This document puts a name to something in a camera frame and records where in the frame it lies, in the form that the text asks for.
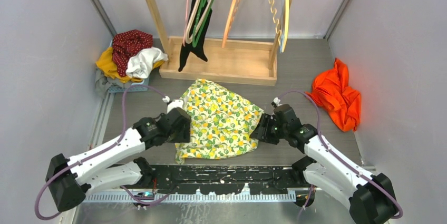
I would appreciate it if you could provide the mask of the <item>lemon print skirt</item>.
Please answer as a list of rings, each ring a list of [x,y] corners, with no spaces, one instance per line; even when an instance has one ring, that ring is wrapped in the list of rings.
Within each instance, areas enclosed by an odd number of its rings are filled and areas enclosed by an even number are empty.
[[[264,111],[250,100],[205,79],[196,79],[182,98],[191,117],[191,136],[190,142],[175,145],[176,163],[187,158],[222,160],[258,148],[250,135]]]

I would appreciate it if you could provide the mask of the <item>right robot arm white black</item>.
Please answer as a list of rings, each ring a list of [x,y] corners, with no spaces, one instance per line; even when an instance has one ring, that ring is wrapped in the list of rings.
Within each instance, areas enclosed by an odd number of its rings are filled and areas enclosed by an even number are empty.
[[[338,151],[311,124],[302,124],[293,108],[280,105],[262,114],[252,139],[270,144],[286,140],[305,156],[291,166],[293,182],[319,187],[347,208],[355,223],[386,223],[400,210],[391,180],[373,174]]]

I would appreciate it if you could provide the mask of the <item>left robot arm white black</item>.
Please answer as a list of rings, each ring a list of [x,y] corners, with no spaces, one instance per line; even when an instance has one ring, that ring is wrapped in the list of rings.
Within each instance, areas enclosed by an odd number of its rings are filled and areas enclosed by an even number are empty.
[[[155,175],[145,158],[121,165],[117,162],[167,142],[187,143],[190,126],[191,116],[182,108],[173,108],[156,118],[140,119],[117,138],[87,152],[71,157],[62,153],[53,156],[45,182],[58,212],[68,211],[102,190],[152,186]]]

